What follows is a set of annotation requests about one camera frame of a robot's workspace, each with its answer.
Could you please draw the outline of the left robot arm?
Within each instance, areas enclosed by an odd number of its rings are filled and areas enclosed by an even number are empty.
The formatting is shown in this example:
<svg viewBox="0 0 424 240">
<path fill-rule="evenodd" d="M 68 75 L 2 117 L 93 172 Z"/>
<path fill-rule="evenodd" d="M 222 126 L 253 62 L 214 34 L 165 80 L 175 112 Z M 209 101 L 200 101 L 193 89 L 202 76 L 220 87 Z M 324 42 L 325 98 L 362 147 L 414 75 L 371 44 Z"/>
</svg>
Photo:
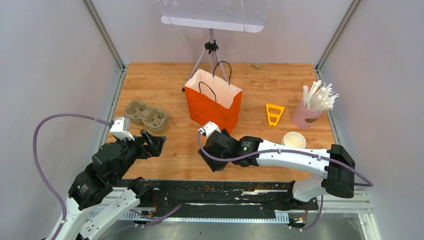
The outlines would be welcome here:
<svg viewBox="0 0 424 240">
<path fill-rule="evenodd" d="M 146 130 L 141 130 L 140 134 L 132 139 L 116 139 L 99 148 L 92 162 L 75 177 L 68 191 L 66 216 L 60 217 L 47 239 L 98 240 L 126 212 L 152 203 L 153 186 L 138 177 L 104 210 L 88 219 L 135 160 L 161 155 L 167 138 L 151 135 Z"/>
</svg>

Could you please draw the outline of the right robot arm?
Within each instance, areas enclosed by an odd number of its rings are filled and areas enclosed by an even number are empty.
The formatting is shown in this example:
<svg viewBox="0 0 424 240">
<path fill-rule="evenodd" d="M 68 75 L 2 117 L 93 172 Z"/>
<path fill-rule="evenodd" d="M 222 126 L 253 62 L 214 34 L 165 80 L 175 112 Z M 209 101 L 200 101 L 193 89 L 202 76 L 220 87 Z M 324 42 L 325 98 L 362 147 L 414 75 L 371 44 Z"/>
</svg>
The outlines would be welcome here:
<svg viewBox="0 0 424 240">
<path fill-rule="evenodd" d="M 231 162 L 244 168 L 282 167 L 310 173 L 310 178 L 291 183 L 285 201 L 292 209 L 324 193 L 344 199 L 354 196 L 356 163 L 339 144 L 330 149 L 297 148 L 253 136 L 237 140 L 225 130 L 200 128 L 197 138 L 202 136 L 206 143 L 198 152 L 214 172 Z"/>
</svg>

